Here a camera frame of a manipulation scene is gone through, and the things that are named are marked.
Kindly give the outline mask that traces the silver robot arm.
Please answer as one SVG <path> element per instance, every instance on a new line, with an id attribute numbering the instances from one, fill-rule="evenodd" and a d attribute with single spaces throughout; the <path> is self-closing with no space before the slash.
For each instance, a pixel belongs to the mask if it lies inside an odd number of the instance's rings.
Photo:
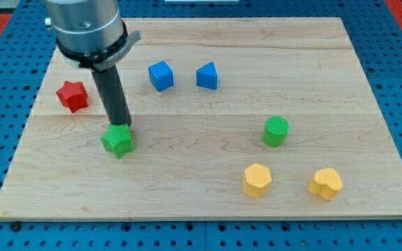
<path id="1" fill-rule="evenodd" d="M 61 53 L 81 68 L 102 72 L 120 62 L 141 39 L 129 33 L 116 0 L 44 0 Z"/>

